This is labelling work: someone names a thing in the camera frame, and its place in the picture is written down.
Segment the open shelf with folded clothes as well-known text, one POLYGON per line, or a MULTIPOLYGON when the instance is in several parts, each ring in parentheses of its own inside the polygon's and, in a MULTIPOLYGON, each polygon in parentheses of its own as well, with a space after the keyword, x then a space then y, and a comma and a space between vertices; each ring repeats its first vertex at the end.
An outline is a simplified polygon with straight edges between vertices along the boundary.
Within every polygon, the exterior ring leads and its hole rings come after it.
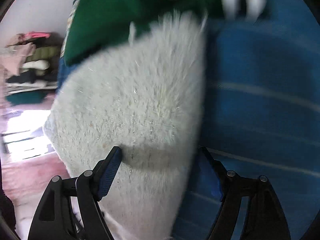
POLYGON ((31 31, 1 47, 1 107, 41 104, 57 89, 63 38, 31 31))

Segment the white fluffy sweater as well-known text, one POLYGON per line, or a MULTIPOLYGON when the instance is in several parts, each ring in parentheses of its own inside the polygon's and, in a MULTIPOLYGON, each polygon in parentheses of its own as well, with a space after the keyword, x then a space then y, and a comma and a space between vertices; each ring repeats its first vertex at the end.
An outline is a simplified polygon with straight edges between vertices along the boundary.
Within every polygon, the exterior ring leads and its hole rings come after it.
POLYGON ((205 87, 205 35, 189 12, 102 49, 63 83, 44 133, 71 176, 113 146, 123 161, 101 201, 116 239, 170 236, 196 153, 205 87))

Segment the blue striped bedspread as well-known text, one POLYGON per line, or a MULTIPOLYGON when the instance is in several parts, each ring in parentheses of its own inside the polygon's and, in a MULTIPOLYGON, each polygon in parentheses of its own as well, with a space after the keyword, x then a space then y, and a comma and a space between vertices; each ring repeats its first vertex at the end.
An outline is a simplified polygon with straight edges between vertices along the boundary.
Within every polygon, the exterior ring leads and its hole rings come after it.
MULTIPOLYGON (((79 63, 67 66, 62 85, 79 63)), ((319 239, 319 0, 267 0, 255 20, 210 18, 200 144, 264 172, 292 239, 319 239)))

